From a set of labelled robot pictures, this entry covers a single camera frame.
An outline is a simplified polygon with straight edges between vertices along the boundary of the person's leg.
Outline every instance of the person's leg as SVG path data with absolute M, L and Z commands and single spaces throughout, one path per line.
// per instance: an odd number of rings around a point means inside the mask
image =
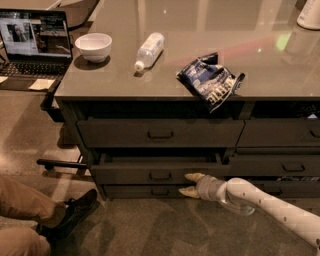
M 12 219 L 33 220 L 56 227 L 64 218 L 63 203 L 54 202 L 41 192 L 0 175 L 0 215 Z
M 26 227 L 0 230 L 0 254 L 3 256 L 49 256 L 47 239 Z

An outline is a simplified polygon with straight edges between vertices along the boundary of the bottle cap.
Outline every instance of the bottle cap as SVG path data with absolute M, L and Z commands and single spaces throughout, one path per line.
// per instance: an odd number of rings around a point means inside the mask
M 134 64 L 134 69 L 139 71 L 139 72 L 142 71 L 144 69 L 144 63 L 142 61 L 137 61 Z

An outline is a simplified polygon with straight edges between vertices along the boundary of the open drawer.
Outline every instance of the open drawer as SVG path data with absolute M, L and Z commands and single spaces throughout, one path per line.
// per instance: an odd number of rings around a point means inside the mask
M 211 156 L 174 157 L 110 157 L 104 154 L 100 164 L 91 168 L 97 184 L 105 185 L 191 184 L 192 182 L 185 178 L 187 173 L 225 176 L 228 171 L 229 166 L 221 163 L 218 153 Z

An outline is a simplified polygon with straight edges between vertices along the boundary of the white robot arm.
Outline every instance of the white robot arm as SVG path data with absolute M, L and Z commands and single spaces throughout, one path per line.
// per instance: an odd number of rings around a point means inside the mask
M 197 185 L 180 189 L 183 195 L 219 202 L 244 216 L 260 208 L 316 248 L 320 256 L 319 216 L 271 196 L 244 179 L 223 181 L 201 173 L 186 174 L 186 178 Z

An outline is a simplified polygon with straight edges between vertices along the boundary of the cabinet top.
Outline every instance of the cabinet top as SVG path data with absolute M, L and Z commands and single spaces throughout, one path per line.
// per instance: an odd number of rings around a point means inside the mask
M 229 98 L 320 99 L 320 31 L 296 24 L 296 0 L 107 0 L 89 32 L 113 39 L 108 59 L 87 62 L 75 49 L 56 92 L 70 100 L 190 100 L 176 79 L 199 56 L 218 52 L 219 64 L 246 78 Z M 152 32 L 165 37 L 155 65 L 135 73 L 138 48 Z

